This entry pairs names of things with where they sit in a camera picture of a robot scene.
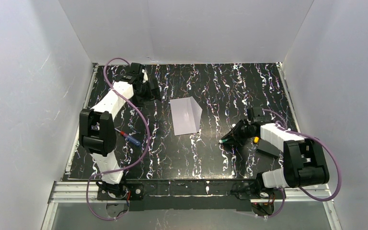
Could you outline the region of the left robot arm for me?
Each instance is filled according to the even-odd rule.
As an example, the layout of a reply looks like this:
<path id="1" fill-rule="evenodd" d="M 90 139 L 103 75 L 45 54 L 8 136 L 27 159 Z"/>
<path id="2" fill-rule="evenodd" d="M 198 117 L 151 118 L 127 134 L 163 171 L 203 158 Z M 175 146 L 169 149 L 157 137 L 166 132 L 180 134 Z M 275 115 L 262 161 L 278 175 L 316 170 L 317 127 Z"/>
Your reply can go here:
<path id="1" fill-rule="evenodd" d="M 102 184 L 119 190 L 124 169 L 119 167 L 114 153 L 117 141 L 114 119 L 128 103 L 145 122 L 139 107 L 146 102 L 160 100 L 161 94 L 157 79 L 148 76 L 143 64 L 131 63 L 124 74 L 115 76 L 114 83 L 109 81 L 105 69 L 103 75 L 110 91 L 91 109 L 81 110 L 79 144 L 96 161 Z"/>

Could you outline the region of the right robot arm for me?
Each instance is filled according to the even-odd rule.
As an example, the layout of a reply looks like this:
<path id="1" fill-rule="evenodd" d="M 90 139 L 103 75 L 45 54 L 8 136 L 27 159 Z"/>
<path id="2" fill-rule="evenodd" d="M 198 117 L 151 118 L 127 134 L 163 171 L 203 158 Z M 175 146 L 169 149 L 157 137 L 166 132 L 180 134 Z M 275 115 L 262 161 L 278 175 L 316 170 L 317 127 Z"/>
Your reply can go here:
<path id="1" fill-rule="evenodd" d="M 266 141 L 283 153 L 281 169 L 258 174 L 257 190 L 328 183 L 330 175 L 320 144 L 287 132 L 268 118 L 261 116 L 240 120 L 219 143 L 243 146 L 250 138 Z"/>

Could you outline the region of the lavender paper envelope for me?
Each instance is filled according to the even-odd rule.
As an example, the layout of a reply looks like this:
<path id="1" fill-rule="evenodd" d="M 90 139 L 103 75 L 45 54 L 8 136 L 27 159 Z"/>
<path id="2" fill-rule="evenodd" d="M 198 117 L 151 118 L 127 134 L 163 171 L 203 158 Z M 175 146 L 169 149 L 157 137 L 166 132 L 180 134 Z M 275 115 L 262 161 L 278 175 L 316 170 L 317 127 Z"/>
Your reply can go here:
<path id="1" fill-rule="evenodd" d="M 175 136 L 200 131 L 203 109 L 192 96 L 172 99 L 170 100 L 170 106 Z"/>

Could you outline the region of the white green glue stick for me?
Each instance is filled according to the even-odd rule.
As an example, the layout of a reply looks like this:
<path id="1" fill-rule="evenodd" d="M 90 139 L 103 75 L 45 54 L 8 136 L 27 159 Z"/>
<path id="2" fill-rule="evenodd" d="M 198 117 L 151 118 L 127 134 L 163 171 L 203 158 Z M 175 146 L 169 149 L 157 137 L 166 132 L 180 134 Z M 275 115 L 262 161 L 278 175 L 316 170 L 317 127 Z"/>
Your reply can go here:
<path id="1" fill-rule="evenodd" d="M 218 142 L 219 142 L 219 144 L 230 144 L 231 141 L 232 141 L 232 137 L 231 136 L 224 136 Z"/>

